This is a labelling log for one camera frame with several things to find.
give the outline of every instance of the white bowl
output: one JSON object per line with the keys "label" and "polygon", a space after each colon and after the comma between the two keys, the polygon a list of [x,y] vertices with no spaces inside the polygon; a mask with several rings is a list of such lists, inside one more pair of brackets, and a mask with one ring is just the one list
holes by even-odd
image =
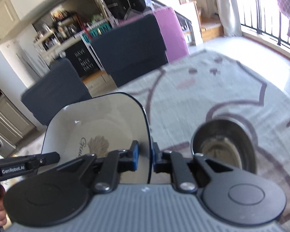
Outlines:
{"label": "white bowl", "polygon": [[126,93],[111,93],[68,105],[51,120],[42,153],[58,152],[58,164],[42,167],[38,173],[87,153],[105,157],[113,150],[129,149],[139,142],[138,170],[121,174],[121,183],[147,183],[152,167],[152,142],[142,105]]}

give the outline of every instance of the round black disc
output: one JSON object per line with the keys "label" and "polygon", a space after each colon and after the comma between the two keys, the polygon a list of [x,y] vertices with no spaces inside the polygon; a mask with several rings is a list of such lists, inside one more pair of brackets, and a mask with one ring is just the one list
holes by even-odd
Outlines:
{"label": "round black disc", "polygon": [[81,212],[89,192],[71,173],[40,174],[8,190],[4,207],[13,222],[25,226],[52,226]]}
{"label": "round black disc", "polygon": [[211,176],[203,202],[229,223],[261,225],[276,220],[285,209],[285,193],[272,181],[239,169]]}

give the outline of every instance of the gray chair backrest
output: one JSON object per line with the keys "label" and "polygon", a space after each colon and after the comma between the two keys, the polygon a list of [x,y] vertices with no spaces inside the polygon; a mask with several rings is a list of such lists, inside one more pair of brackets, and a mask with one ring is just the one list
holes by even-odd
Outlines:
{"label": "gray chair backrest", "polygon": [[153,14],[114,28],[94,38],[91,45],[118,87],[168,62]]}
{"label": "gray chair backrest", "polygon": [[51,70],[22,95],[23,104],[43,125],[65,106],[91,99],[67,58],[53,61]]}

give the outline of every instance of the shelf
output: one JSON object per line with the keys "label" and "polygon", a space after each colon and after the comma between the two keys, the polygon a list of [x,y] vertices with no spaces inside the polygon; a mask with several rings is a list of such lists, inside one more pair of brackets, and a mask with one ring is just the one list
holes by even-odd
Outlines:
{"label": "shelf", "polygon": [[54,32],[50,31],[50,32],[46,33],[42,38],[40,38],[37,42],[35,42],[33,44],[34,45],[38,45],[38,44],[42,43],[43,41],[45,41],[47,38],[49,38],[53,34],[54,34]]}
{"label": "shelf", "polygon": [[41,56],[45,56],[47,54],[50,54],[52,51],[54,51],[57,47],[59,47],[61,44],[60,43],[57,43],[55,44],[53,47],[51,47],[50,49],[48,49],[47,51],[45,52],[42,52],[40,53]]}
{"label": "shelf", "polygon": [[60,51],[64,51],[67,48],[71,47],[72,45],[76,44],[77,42],[81,41],[81,37],[70,37],[66,41],[64,41],[57,49],[56,54],[58,54]]}
{"label": "shelf", "polygon": [[65,19],[64,21],[61,21],[61,22],[58,22],[58,26],[64,26],[64,25],[67,25],[67,24],[71,24],[72,21],[74,22],[74,18],[73,17],[70,17],[70,18],[67,18]]}

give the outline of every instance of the human hand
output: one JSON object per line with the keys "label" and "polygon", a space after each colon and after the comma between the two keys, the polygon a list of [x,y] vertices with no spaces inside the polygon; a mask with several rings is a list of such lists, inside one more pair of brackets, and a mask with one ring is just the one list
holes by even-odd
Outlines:
{"label": "human hand", "polygon": [[6,224],[6,211],[3,207],[3,196],[5,195],[5,189],[1,185],[0,186],[0,227]]}

